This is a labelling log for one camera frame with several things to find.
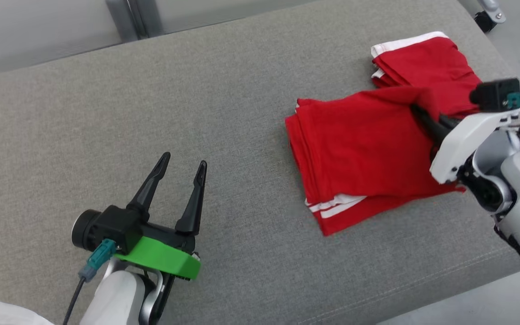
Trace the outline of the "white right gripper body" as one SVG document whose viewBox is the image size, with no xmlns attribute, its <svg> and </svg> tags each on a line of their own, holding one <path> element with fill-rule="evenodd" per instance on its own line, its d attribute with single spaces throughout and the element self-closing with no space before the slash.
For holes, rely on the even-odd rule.
<svg viewBox="0 0 520 325">
<path fill-rule="evenodd" d="M 475 156 L 478 173 L 485 174 L 508 156 L 520 151 L 517 137 L 508 125 L 520 109 L 477 113 L 464 118 L 442 141 L 430 172 L 439 183 L 456 181 L 460 167 Z"/>
</svg>

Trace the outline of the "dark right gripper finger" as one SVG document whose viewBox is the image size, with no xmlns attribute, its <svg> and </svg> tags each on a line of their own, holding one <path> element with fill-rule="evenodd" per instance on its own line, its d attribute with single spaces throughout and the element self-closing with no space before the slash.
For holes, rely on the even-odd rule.
<svg viewBox="0 0 520 325">
<path fill-rule="evenodd" d="M 450 116 L 446 116 L 444 114 L 439 115 L 439 126 L 442 132 L 451 132 L 458 124 L 461 122 L 461 119 L 456 119 Z"/>
<path fill-rule="evenodd" d="M 441 146 L 443 140 L 451 132 L 451 128 L 442 124 L 440 119 L 433 119 L 429 112 L 419 105 L 411 105 L 411 113 L 421 128 L 431 138 L 434 146 Z"/>
</svg>

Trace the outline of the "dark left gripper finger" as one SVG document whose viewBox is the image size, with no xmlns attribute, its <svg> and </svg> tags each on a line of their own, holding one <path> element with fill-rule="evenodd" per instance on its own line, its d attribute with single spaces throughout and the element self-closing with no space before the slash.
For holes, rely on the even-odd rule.
<svg viewBox="0 0 520 325">
<path fill-rule="evenodd" d="M 198 235 L 200 233 L 207 171 L 208 163 L 205 160 L 200 161 L 200 166 L 193 181 L 194 189 L 182 217 L 175 225 L 175 231 L 182 235 Z"/>
<path fill-rule="evenodd" d="M 143 222 L 148 222 L 150 218 L 150 205 L 156 192 L 159 181 L 163 179 L 171 153 L 165 152 L 148 174 L 132 200 L 128 203 L 127 209 L 138 212 Z"/>
</svg>

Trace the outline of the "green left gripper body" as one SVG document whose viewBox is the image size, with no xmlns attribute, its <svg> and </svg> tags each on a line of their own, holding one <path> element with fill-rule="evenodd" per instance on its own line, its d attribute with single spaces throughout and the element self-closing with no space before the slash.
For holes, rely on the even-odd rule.
<svg viewBox="0 0 520 325">
<path fill-rule="evenodd" d="M 200 273 L 200 258 L 195 253 L 195 235 L 152 223 L 140 226 L 143 236 L 127 255 L 116 253 L 121 261 L 154 269 L 185 280 L 195 280 Z"/>
</svg>

